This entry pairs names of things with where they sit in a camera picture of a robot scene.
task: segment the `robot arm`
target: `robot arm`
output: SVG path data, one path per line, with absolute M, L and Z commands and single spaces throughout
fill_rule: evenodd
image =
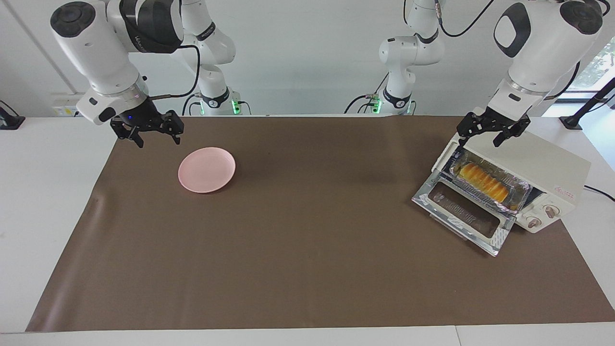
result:
M 513 64 L 487 109 L 469 113 L 457 127 L 460 144 L 484 132 L 500 132 L 496 147 L 519 137 L 530 124 L 527 113 L 587 53 L 602 23 L 595 0 L 525 1 L 510 6 L 498 21 L 494 38 Z
M 139 147 L 139 132 L 178 136 L 184 124 L 177 114 L 160 114 L 128 52 L 169 53 L 183 39 L 179 0 L 76 1 L 51 17 L 55 39 L 90 83 L 77 103 L 79 112 L 101 125 L 111 120 L 120 139 Z
M 414 36 L 394 37 L 380 45 L 380 60 L 389 69 L 389 81 L 379 93 L 382 113 L 405 114 L 416 82 L 409 67 L 432 65 L 444 56 L 434 0 L 414 0 L 407 22 Z
M 174 58 L 182 61 L 192 72 L 200 68 L 199 89 L 202 108 L 208 115 L 238 113 L 239 95 L 227 86 L 224 74 L 216 65 L 235 59 L 235 44 L 212 21 L 204 0 L 184 0 L 181 6 L 184 44 L 194 44 L 200 50 L 201 62 L 190 52 L 178 51 Z

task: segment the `pink plate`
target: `pink plate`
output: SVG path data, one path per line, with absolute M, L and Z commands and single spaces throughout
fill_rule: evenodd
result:
M 220 148 L 203 148 L 188 155 L 178 176 L 187 190 L 210 193 L 223 188 L 235 174 L 235 159 Z

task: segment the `cable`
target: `cable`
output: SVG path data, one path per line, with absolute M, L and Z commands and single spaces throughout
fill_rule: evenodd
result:
M 557 99 L 559 96 L 562 96 L 562 94 L 564 94 L 566 92 L 566 90 L 568 90 L 568 88 L 573 85 L 574 83 L 574 79 L 576 78 L 577 74 L 579 73 L 579 69 L 581 67 L 581 62 L 577 62 L 576 66 L 574 67 L 574 73 L 572 78 L 570 78 L 570 82 L 568 82 L 568 84 L 566 85 L 566 87 L 560 91 L 559 93 L 552 95 L 552 96 L 547 96 L 544 98 L 545 101 L 549 101 L 549 100 L 555 100 Z
M 416 107 L 418 107 L 418 105 L 419 105 L 419 104 L 418 104 L 418 103 L 416 103 L 416 101 L 412 100 L 412 101 L 410 102 L 410 106 L 412 106 L 412 103 L 414 103 L 415 108 L 412 110 L 412 114 L 411 114 L 411 115 L 414 115 L 414 114 L 415 114 L 415 112 L 416 112 Z
M 359 111 L 357 112 L 357 114 L 361 113 L 361 110 L 363 109 L 363 107 L 365 107 L 365 110 L 363 110 L 363 113 L 365 114 L 367 112 L 367 110 L 370 109 L 370 106 L 374 106 L 374 104 L 368 102 L 368 103 L 362 105 L 361 107 L 359 107 Z
M 198 65 L 196 66 L 196 78 L 194 78 L 194 85 L 192 86 L 192 89 L 190 89 L 189 92 L 187 92 L 185 94 L 181 94 L 181 95 L 170 95 L 170 94 L 167 94 L 167 95 L 158 95 L 158 96 L 150 97 L 150 99 L 152 101 L 163 100 L 163 99 L 180 99 L 182 97 L 186 97 L 186 96 L 192 94 L 194 92 L 194 90 L 196 89 L 196 86 L 199 84 L 200 50 L 194 44 L 189 44 L 187 46 L 180 46 L 179 47 L 179 49 L 186 49 L 186 48 L 194 48 L 194 49 L 196 49 L 196 55 L 197 55 L 197 61 L 198 61 Z
M 602 17 L 604 17 L 605 15 L 608 15 L 609 12 L 611 11 L 611 4 L 607 0 L 597 0 L 597 1 L 602 2 L 606 6 L 606 10 L 604 11 L 604 13 L 602 13 Z
M 586 188 L 586 189 L 588 189 L 588 190 L 592 190 L 592 191 L 594 191 L 594 192 L 597 192 L 597 193 L 599 193 L 599 194 L 601 194 L 601 195 L 605 195 L 605 196 L 606 196 L 607 198 L 609 198 L 611 201 L 615 202 L 615 197 L 613 197 L 613 196 L 609 195 L 608 193 L 606 193 L 606 192 L 604 192 L 604 191 L 600 191 L 600 190 L 598 190 L 597 188 L 593 188 L 593 187 L 591 187 L 591 186 L 587 186 L 587 185 L 585 185 L 585 188 Z
M 485 12 L 487 12 L 487 9 L 489 9 L 489 7 L 493 4 L 493 2 L 495 0 L 489 1 L 487 6 L 485 6 L 485 8 L 482 11 L 480 11 L 480 13 L 474 19 L 474 21 L 470 24 L 470 26 L 468 26 L 464 31 L 462 31 L 462 32 L 460 32 L 458 34 L 451 34 L 451 33 L 447 32 L 446 29 L 444 29 L 444 24 L 442 23 L 442 10 L 441 10 L 441 7 L 440 7 L 440 1 L 438 1 L 438 0 L 434 0 L 434 1 L 435 1 L 435 8 L 436 8 L 436 10 L 435 10 L 436 11 L 436 15 L 438 17 L 438 22 L 440 24 L 440 28 L 442 29 L 442 32 L 444 32 L 448 37 L 457 38 L 457 37 L 462 36 L 466 32 L 470 31 L 470 29 L 478 22 L 480 17 L 482 17 L 483 14 L 485 14 Z
M 403 22 L 408 25 L 408 19 L 406 18 L 406 3 L 408 0 L 403 0 Z
M 385 76 L 384 76 L 384 78 L 383 78 L 383 81 L 381 81 L 381 82 L 380 82 L 380 85 L 376 88 L 376 91 L 374 91 L 374 94 L 377 94 L 377 93 L 378 93 L 378 91 L 380 90 L 380 87 L 381 87 L 381 86 L 383 86 L 384 81 L 385 81 L 385 80 L 386 80 L 386 78 L 389 76 L 389 73 L 391 73 L 391 72 L 387 72 L 387 73 L 386 73 L 386 75 L 385 75 Z
M 15 113 L 15 116 L 19 116 L 19 114 L 13 109 L 13 107 L 9 106 L 6 102 L 0 100 L 0 103 L 2 103 L 3 105 L 5 105 L 6 107 L 9 107 L 9 109 Z
M 370 98 L 369 95 L 361 95 L 361 96 L 357 97 L 356 99 L 352 100 L 352 102 L 348 105 L 348 107 L 346 107 L 346 110 L 344 111 L 344 114 L 348 114 L 348 111 L 350 110 L 350 107 L 352 107 L 352 105 L 357 103 L 357 101 L 359 101 L 360 99 L 369 99 L 369 98 Z
M 597 111 L 599 109 L 601 109 L 602 107 L 606 106 L 607 103 L 609 103 L 610 101 L 612 101 L 612 99 L 615 98 L 615 94 L 613 94 L 613 96 L 611 96 L 607 101 L 605 101 L 602 105 L 594 108 L 593 110 L 587 111 L 588 113 L 591 113 L 593 111 Z
M 250 108 L 250 104 L 246 101 L 239 101 L 238 104 L 248 106 L 248 111 L 250 111 L 250 115 L 252 115 L 252 108 Z
M 182 116 L 186 115 L 186 108 L 188 107 L 188 102 L 190 102 L 190 100 L 192 100 L 193 97 L 197 97 L 197 94 L 190 95 L 190 97 L 188 97 L 186 101 L 184 102 L 184 108 L 181 109 Z
M 193 107 L 193 106 L 195 106 L 195 105 L 200 106 L 200 102 L 193 102 L 193 103 L 190 103 L 190 107 L 188 107 L 188 114 L 189 114 L 190 116 L 192 116 L 192 107 Z

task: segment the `power cord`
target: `power cord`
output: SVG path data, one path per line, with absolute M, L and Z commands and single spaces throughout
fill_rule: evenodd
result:
M 373 103 L 368 102 L 368 103 L 362 105 L 361 107 L 359 107 L 359 110 L 358 110 L 357 113 L 361 113 L 361 110 L 363 109 L 363 107 L 365 107 L 365 109 L 363 110 L 363 114 L 365 114 L 367 112 L 367 110 L 369 109 L 369 107 L 373 107 L 373 106 L 375 106 Z
M 380 85 L 376 88 L 376 91 L 374 91 L 374 94 L 377 94 L 377 93 L 378 93 L 378 91 L 380 90 L 380 87 L 381 87 L 381 86 L 383 86 L 384 81 L 385 81 L 385 80 L 386 80 L 386 78 L 389 76 L 389 73 L 390 73 L 390 72 L 387 72 L 387 73 L 384 75 L 383 81 L 381 81 L 381 82 L 380 82 Z
M 601 109 L 602 107 L 606 106 L 606 105 L 607 105 L 610 101 L 612 101 L 612 99 L 613 99 L 613 98 L 615 98 L 615 94 L 614 94 L 613 96 L 611 96 L 611 97 L 610 97 L 607 101 L 605 101 L 604 103 L 602 103 L 602 105 L 600 105 L 600 106 L 598 106 L 598 107 L 594 108 L 593 110 L 589 110 L 589 111 L 587 111 L 587 112 L 588 112 L 588 113 L 591 113 L 591 112 L 593 112 L 593 111 L 597 111 L 597 110 Z
M 239 101 L 238 104 L 248 106 L 248 111 L 250 111 L 250 115 L 252 115 L 252 108 L 250 107 L 249 103 L 247 103 L 246 101 Z
M 458 34 L 451 34 L 446 29 L 444 29 L 444 24 L 442 23 L 443 22 L 442 21 L 442 6 L 440 5 L 440 1 L 439 0 L 434 0 L 434 1 L 435 1 L 435 14 L 438 17 L 438 23 L 440 24 L 440 28 L 442 29 L 442 32 L 444 32 L 444 34 L 447 35 L 448 37 L 457 38 L 457 37 L 460 37 L 460 36 L 464 35 L 466 32 L 470 31 L 470 29 L 478 22 L 480 17 L 482 17 L 483 14 L 485 14 L 485 12 L 487 12 L 489 7 L 491 7 L 491 5 L 493 4 L 493 2 L 495 0 L 489 1 L 487 6 L 485 6 L 485 8 L 482 11 L 480 11 L 478 16 L 474 19 L 474 21 L 472 21 L 470 26 L 468 26 L 464 31 L 462 31 L 462 32 L 460 32 Z
M 194 106 L 200 106 L 200 102 L 193 102 L 193 103 L 190 103 L 190 107 L 188 107 L 188 114 L 189 114 L 190 116 L 192 116 L 192 107 L 194 107 Z
M 352 105 L 357 103 L 357 101 L 359 101 L 360 99 L 369 99 L 369 98 L 370 98 L 369 95 L 361 95 L 361 96 L 357 97 L 356 99 L 352 100 L 352 102 L 348 105 L 348 107 L 346 107 L 346 110 L 344 111 L 344 114 L 348 114 L 348 111 L 350 110 L 350 107 L 352 107 Z
M 192 94 L 194 92 L 194 90 L 196 89 L 196 86 L 199 84 L 199 74 L 200 74 L 200 50 L 197 46 L 195 46 L 194 44 L 189 44 L 187 46 L 180 46 L 178 49 L 186 49 L 186 48 L 194 48 L 196 49 L 196 55 L 197 55 L 197 61 L 198 61 L 198 65 L 196 66 L 196 78 L 194 78 L 194 85 L 192 86 L 192 89 L 190 89 L 189 92 L 185 93 L 185 94 L 181 94 L 181 95 L 171 95 L 171 94 L 167 94 L 167 95 L 158 95 L 158 96 L 154 96 L 154 97 L 150 97 L 150 99 L 152 101 L 156 101 L 156 100 L 163 100 L 163 99 L 180 99 L 182 97 L 186 97 L 190 94 Z
M 406 18 L 407 14 L 406 14 L 406 3 L 408 2 L 408 0 L 403 0 L 403 22 L 406 23 L 406 25 L 408 25 L 408 19 Z
M 186 115 L 186 109 L 187 109 L 187 107 L 188 107 L 188 103 L 190 102 L 190 100 L 192 100 L 192 98 L 193 98 L 193 97 L 198 97 L 198 96 L 200 96 L 200 94 L 199 94 L 199 93 L 196 93 L 196 94 L 192 94 L 192 95 L 190 95 L 190 97 L 188 97 L 188 98 L 186 99 L 186 101 L 184 102 L 184 107 L 181 109 L 181 115 L 182 115 L 182 116 Z
M 608 193 L 606 193 L 606 192 L 604 192 L 604 191 L 600 191 L 600 190 L 598 190 L 597 188 L 594 188 L 594 187 L 591 187 L 591 186 L 587 186 L 587 185 L 585 185 L 585 188 L 586 188 L 586 189 L 588 189 L 588 190 L 592 190 L 592 191 L 594 191 L 594 192 L 597 192 L 597 193 L 599 193 L 599 194 L 601 194 L 601 195 L 605 195 L 605 196 L 606 196 L 607 198 L 609 198 L 611 201 L 615 202 L 615 197 L 613 197 L 613 196 L 609 195 Z
M 607 0 L 597 0 L 597 1 L 602 2 L 606 6 L 606 10 L 602 13 L 602 17 L 604 17 L 605 15 L 608 15 L 609 12 L 611 11 L 611 4 Z
M 562 96 L 566 90 L 568 90 L 568 88 L 573 85 L 574 80 L 576 79 L 577 74 L 579 73 L 579 69 L 581 68 L 581 62 L 577 62 L 576 66 L 574 67 L 574 73 L 573 76 L 570 78 L 570 81 L 568 82 L 568 84 L 566 85 L 566 87 L 564 87 L 564 89 L 562 91 L 560 91 L 559 93 L 552 95 L 552 96 L 547 96 L 544 98 L 545 101 L 550 101 L 550 100 L 555 100 L 557 99 L 559 96 Z

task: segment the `bread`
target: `bread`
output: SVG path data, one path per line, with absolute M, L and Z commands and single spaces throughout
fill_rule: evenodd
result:
M 459 176 L 500 203 L 504 202 L 510 193 L 504 184 L 498 182 L 474 163 L 466 164 L 459 172 Z

